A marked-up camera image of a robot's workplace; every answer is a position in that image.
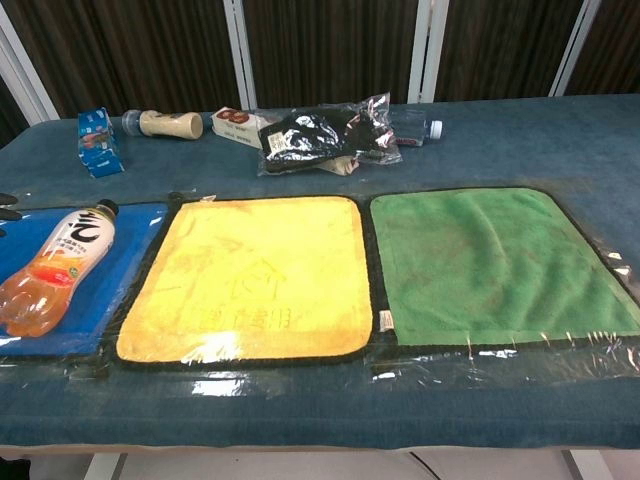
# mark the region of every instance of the orange juice bottle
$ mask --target orange juice bottle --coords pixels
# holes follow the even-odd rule
[[[9,335],[39,337],[60,322],[76,287],[111,248],[116,215],[111,200],[70,213],[33,260],[0,285],[0,326]]]

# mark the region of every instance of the small box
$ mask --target small box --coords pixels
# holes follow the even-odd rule
[[[94,178],[124,171],[113,126],[104,107],[78,115],[78,156]]]
[[[224,107],[211,115],[213,132],[221,137],[262,148],[258,137],[258,122],[255,115]]]

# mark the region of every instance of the yellow towel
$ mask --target yellow towel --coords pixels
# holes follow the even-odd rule
[[[135,362],[343,355],[372,325],[360,215],[340,197],[184,205],[122,325]]]

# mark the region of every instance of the dark brown curtain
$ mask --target dark brown curtain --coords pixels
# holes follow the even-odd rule
[[[245,0],[260,107],[404,103],[417,0]]]
[[[29,127],[7,85],[0,79],[0,148]]]
[[[640,1],[603,0],[566,95],[640,93]]]
[[[222,0],[2,0],[62,117],[239,107]]]
[[[582,0],[451,0],[436,101],[549,94]]]

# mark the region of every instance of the table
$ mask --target table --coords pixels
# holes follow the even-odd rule
[[[640,269],[640,95],[412,108],[443,120],[444,138],[404,149],[402,164],[361,167],[351,177],[312,171],[258,178],[249,147],[210,132],[195,142],[127,138],[116,119],[126,172],[94,180],[77,158],[75,120],[45,122],[0,151],[0,190],[36,208],[102,197],[158,201],[169,192],[364,201],[398,191],[531,186],[551,193],[583,230]],[[0,445],[640,447],[640,378],[398,392],[366,382],[351,388],[342,379],[353,368],[293,369],[280,390],[244,395],[194,395],[206,369],[183,376],[113,364],[102,379],[30,373],[21,384],[0,375]]]

